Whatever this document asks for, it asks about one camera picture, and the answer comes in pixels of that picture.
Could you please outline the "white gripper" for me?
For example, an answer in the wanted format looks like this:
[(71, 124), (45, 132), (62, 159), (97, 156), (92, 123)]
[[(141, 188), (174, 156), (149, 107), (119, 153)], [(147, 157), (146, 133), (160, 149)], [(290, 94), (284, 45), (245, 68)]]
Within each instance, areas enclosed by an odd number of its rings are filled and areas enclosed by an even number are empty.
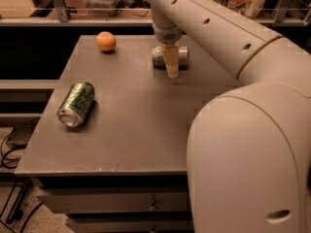
[(171, 79), (177, 78), (179, 72), (179, 48), (175, 43), (181, 39), (183, 31), (171, 19), (155, 8), (152, 8), (152, 18), (155, 38), (160, 43), (165, 44), (163, 57), (168, 77)]

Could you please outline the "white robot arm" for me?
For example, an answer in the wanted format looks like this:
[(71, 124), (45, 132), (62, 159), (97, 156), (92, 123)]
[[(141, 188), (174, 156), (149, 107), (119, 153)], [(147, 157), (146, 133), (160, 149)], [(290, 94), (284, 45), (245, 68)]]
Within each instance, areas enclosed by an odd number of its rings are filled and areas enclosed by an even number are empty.
[(156, 31), (178, 26), (240, 83), (190, 127), (195, 233), (305, 233), (311, 55), (212, 0), (147, 1)]

